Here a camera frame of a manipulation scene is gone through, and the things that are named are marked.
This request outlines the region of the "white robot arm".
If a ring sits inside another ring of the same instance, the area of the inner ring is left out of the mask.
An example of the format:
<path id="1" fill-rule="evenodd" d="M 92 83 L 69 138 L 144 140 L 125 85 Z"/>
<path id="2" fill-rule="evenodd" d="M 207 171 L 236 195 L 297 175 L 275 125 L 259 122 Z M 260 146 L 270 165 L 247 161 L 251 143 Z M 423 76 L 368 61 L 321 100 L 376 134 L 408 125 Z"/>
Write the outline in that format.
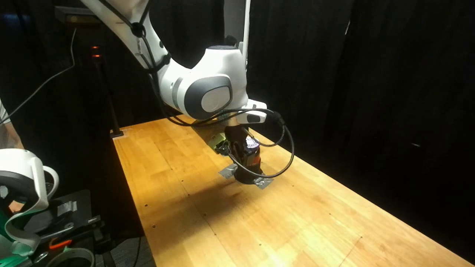
<path id="1" fill-rule="evenodd" d="M 153 80 L 159 98 L 199 123 L 248 125 L 245 57 L 239 48 L 208 48 L 187 69 L 172 60 L 150 21 L 150 0 L 82 0 L 131 51 Z"/>

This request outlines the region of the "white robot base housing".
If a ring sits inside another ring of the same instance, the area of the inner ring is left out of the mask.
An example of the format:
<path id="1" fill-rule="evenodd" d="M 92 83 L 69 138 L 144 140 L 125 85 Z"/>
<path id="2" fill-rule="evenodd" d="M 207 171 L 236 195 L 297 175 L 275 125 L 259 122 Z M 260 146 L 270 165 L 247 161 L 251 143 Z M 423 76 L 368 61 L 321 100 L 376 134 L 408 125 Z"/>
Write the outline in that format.
<path id="1" fill-rule="evenodd" d="M 2 101 L 0 120 L 0 175 L 2 184 L 14 201 L 14 205 L 8 205 L 14 215 L 3 224 L 3 229 L 15 244 L 36 248 L 40 244 L 40 238 L 36 233 L 25 233 L 17 229 L 14 223 L 49 207 L 49 199 L 60 187 L 60 175 L 24 147 L 11 120 L 11 113 Z"/>

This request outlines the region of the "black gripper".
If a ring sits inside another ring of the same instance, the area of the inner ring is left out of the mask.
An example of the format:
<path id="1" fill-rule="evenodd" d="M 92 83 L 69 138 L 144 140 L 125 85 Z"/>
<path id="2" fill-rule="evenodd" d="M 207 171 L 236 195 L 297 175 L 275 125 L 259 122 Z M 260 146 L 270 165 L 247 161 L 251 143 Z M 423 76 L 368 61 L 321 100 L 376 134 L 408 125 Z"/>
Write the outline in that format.
<path id="1" fill-rule="evenodd" d="M 242 158 L 247 150 L 247 137 L 245 126 L 226 126 L 214 138 L 213 149 L 223 156 Z"/>

